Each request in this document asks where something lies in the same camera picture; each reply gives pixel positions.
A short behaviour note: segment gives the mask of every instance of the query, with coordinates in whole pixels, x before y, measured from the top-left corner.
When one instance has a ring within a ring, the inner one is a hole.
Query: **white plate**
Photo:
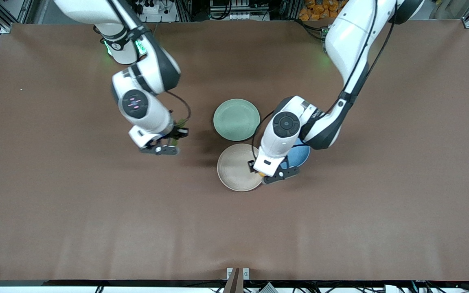
[[[218,158],[216,171],[220,181],[234,191],[250,191],[262,183],[262,176],[249,171],[248,161],[254,160],[251,145],[238,143],[226,148]]]

